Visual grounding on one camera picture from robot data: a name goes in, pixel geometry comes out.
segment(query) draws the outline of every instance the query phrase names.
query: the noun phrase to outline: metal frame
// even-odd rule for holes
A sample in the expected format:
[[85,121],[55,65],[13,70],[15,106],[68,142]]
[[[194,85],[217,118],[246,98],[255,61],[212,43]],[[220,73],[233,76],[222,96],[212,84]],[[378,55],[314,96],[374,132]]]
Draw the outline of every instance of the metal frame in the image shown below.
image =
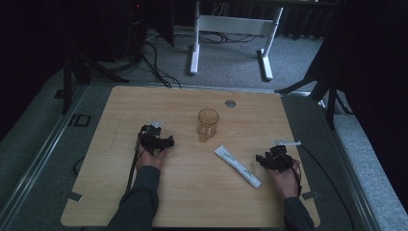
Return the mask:
[[272,70],[270,68],[268,54],[272,46],[283,7],[279,8],[279,13],[272,20],[259,20],[249,18],[225,17],[200,15],[200,2],[195,2],[194,19],[194,46],[192,49],[190,73],[198,73],[198,57],[200,54],[199,32],[212,31],[231,34],[244,34],[253,36],[267,36],[265,49],[261,49],[261,59],[267,80],[272,80]]

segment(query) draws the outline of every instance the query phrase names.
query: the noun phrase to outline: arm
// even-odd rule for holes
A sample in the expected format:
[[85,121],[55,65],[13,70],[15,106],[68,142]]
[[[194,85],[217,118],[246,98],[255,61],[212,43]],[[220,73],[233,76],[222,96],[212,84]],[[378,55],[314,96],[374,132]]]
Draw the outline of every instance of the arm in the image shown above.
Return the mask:
[[137,177],[133,188],[122,196],[119,208],[108,224],[108,230],[144,231],[152,229],[152,221],[159,207],[157,189],[160,180],[162,151],[157,158],[142,149],[136,164]]
[[[298,171],[299,162],[293,163],[294,171]],[[298,198],[298,184],[293,170],[287,169],[284,172],[267,169],[272,177],[273,183],[277,190],[284,198],[284,219],[287,230],[289,231],[306,231],[314,230],[315,224],[310,218],[300,199]]]

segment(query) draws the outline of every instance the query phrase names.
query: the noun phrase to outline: wooden tabletop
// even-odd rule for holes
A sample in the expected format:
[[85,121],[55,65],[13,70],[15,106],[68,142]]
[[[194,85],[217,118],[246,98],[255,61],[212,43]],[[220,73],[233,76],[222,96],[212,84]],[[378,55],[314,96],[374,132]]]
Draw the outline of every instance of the wooden tabletop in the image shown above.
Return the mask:
[[[233,100],[234,108],[225,105]],[[215,136],[200,142],[197,115],[219,113]],[[265,169],[255,161],[271,141],[293,141],[279,95],[233,90],[180,90],[115,87],[101,116],[73,192],[66,226],[106,226],[123,196],[135,153],[136,137],[147,119],[164,123],[161,137],[175,144],[164,160],[155,227],[282,227],[283,200]],[[255,189],[214,152],[224,145],[262,185]],[[288,154],[299,159],[297,150]],[[302,172],[303,192],[310,190]],[[315,225],[313,199],[303,201]]]

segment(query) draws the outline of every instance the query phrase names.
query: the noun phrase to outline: white stand leg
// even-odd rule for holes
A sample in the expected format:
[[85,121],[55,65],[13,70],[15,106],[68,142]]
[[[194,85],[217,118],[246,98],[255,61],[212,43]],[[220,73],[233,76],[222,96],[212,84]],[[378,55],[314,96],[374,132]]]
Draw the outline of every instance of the white stand leg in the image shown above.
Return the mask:
[[195,2],[195,19],[194,19],[194,47],[192,48],[190,74],[196,75],[198,73],[198,57],[200,55],[200,44],[198,43],[198,36],[200,33],[200,2]]
[[280,8],[279,14],[273,19],[273,28],[270,32],[270,35],[268,36],[267,45],[265,49],[261,49],[262,64],[264,65],[265,77],[267,78],[267,80],[273,79],[268,54],[270,51],[270,47],[272,46],[273,39],[275,38],[276,30],[279,25],[279,19],[280,19],[280,16],[282,15],[282,11],[283,11],[283,8]]

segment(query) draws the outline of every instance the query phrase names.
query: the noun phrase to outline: gray sleeve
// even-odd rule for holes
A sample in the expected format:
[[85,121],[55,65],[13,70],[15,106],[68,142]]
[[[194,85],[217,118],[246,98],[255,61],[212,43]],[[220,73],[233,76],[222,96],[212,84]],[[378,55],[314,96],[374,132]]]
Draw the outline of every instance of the gray sleeve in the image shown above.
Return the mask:
[[309,231],[315,229],[302,202],[297,197],[289,197],[284,201],[285,225],[288,231]]
[[108,230],[150,231],[159,207],[159,180],[160,171],[157,168],[141,167],[133,188],[122,196]]

